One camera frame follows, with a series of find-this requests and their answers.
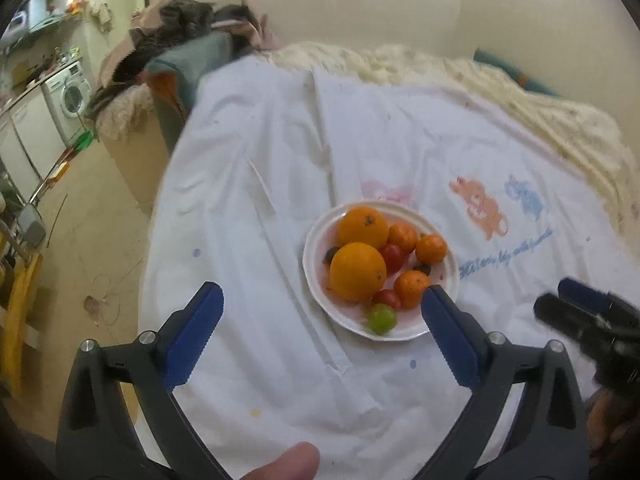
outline orange bear print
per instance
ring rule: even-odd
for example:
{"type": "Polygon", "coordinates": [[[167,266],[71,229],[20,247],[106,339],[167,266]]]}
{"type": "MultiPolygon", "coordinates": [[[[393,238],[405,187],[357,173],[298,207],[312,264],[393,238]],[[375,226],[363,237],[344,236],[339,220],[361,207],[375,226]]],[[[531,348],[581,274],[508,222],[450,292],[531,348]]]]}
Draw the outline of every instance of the orange bear print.
{"type": "Polygon", "coordinates": [[[507,234],[509,231],[507,217],[500,212],[495,199],[486,195],[482,184],[459,176],[455,182],[449,183],[449,187],[466,202],[466,214],[484,231],[487,240],[491,240],[494,234],[498,236],[507,234]]]}

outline plate rim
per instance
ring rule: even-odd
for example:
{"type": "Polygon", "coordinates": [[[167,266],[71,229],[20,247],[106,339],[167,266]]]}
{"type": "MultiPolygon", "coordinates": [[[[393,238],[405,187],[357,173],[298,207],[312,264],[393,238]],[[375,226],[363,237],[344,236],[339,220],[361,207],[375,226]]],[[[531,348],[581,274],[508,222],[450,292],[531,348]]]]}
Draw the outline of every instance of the plate rim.
{"type": "MultiPolygon", "coordinates": [[[[421,222],[425,222],[427,225],[429,225],[429,227],[439,236],[442,236],[442,234],[440,233],[440,231],[438,229],[436,229],[433,225],[432,222],[430,222],[427,218],[425,218],[424,216],[422,216],[420,213],[418,213],[417,211],[414,211],[413,209],[408,208],[407,206],[404,206],[402,204],[396,203],[396,202],[391,202],[388,200],[376,200],[376,199],[364,199],[364,200],[357,200],[356,202],[347,202],[344,204],[340,204],[337,206],[332,207],[331,209],[329,209],[328,211],[326,211],[323,215],[321,215],[314,223],[313,225],[309,228],[309,231],[306,234],[305,237],[305,245],[302,251],[302,267],[303,267],[303,271],[305,273],[305,279],[306,279],[306,284],[309,288],[309,291],[311,292],[311,296],[313,297],[314,301],[318,304],[318,306],[322,309],[322,311],[327,314],[327,316],[337,325],[341,326],[343,329],[348,330],[351,333],[357,334],[359,336],[365,337],[367,339],[373,340],[373,341],[385,341],[385,342],[402,342],[402,341],[411,341],[413,339],[416,339],[417,337],[420,337],[424,334],[430,333],[430,330],[427,326],[425,326],[425,330],[423,332],[420,332],[418,334],[414,334],[411,336],[388,336],[388,335],[377,335],[377,334],[373,334],[373,333],[368,333],[365,330],[362,330],[361,332],[356,332],[352,327],[346,326],[346,324],[344,322],[342,322],[342,320],[338,319],[336,316],[334,316],[334,313],[330,312],[329,310],[327,310],[324,306],[322,306],[321,301],[318,299],[318,297],[316,296],[316,290],[314,290],[314,286],[311,285],[310,279],[309,279],[309,275],[311,274],[310,269],[308,268],[308,266],[312,265],[312,261],[311,261],[311,254],[310,254],[310,242],[311,242],[311,237],[312,235],[315,233],[315,231],[317,231],[317,229],[319,228],[319,225],[322,223],[322,221],[330,216],[333,216],[335,213],[337,213],[338,211],[345,209],[345,212],[347,212],[350,208],[356,207],[356,206],[370,206],[375,208],[377,205],[380,206],[380,204],[383,204],[384,206],[390,206],[392,209],[398,209],[400,211],[402,211],[405,214],[408,214],[409,216],[415,216],[418,217],[420,219],[421,222]]],[[[458,296],[458,292],[460,289],[460,279],[459,276],[457,274],[457,272],[455,272],[455,270],[458,269],[458,261],[455,257],[455,255],[451,252],[449,252],[449,255],[452,259],[453,262],[453,267],[454,267],[454,277],[452,279],[452,295],[451,299],[452,301],[456,301],[457,296],[458,296]]]]}

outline washing machine door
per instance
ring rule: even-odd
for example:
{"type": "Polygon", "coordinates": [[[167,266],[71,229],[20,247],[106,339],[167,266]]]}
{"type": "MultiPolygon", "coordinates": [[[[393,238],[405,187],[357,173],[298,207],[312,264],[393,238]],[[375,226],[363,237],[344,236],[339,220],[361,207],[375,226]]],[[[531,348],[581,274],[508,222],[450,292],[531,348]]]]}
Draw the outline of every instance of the washing machine door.
{"type": "Polygon", "coordinates": [[[87,81],[69,78],[65,81],[62,92],[60,92],[62,112],[73,119],[78,115],[82,116],[90,98],[91,91],[87,81]]]}

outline tangerine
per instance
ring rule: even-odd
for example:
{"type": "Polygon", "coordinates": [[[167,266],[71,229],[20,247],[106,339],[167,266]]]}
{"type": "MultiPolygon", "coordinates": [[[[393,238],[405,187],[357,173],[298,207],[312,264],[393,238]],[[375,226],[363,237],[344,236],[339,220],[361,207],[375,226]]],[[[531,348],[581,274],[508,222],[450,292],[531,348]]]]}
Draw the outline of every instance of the tangerine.
{"type": "Polygon", "coordinates": [[[382,254],[368,244],[346,244],[331,260],[329,284],[332,291],[344,300],[368,300],[382,288],[385,280],[382,254]]]}
{"type": "Polygon", "coordinates": [[[343,244],[361,242],[379,249],[389,238],[389,224],[379,211],[359,206],[351,209],[338,224],[338,240],[343,244]]]}
{"type": "Polygon", "coordinates": [[[398,222],[389,228],[388,243],[400,247],[404,254],[411,254],[418,243],[418,233],[411,224],[398,222]]]}
{"type": "Polygon", "coordinates": [[[449,247],[440,235],[425,235],[415,247],[415,257],[425,265],[439,264],[448,252],[449,247]]]}
{"type": "Polygon", "coordinates": [[[400,298],[402,308],[408,310],[417,306],[422,299],[422,293],[431,285],[431,280],[419,270],[408,270],[396,278],[394,292],[400,298]]]}

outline washing machine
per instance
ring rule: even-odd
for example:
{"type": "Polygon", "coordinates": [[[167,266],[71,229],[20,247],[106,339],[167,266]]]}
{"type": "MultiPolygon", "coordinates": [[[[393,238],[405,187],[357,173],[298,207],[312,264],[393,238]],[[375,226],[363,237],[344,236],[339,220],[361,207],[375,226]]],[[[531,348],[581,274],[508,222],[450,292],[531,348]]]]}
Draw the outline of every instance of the washing machine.
{"type": "Polygon", "coordinates": [[[91,85],[80,60],[46,79],[42,88],[60,136],[71,147],[84,131],[82,114],[91,98],[91,85]]]}

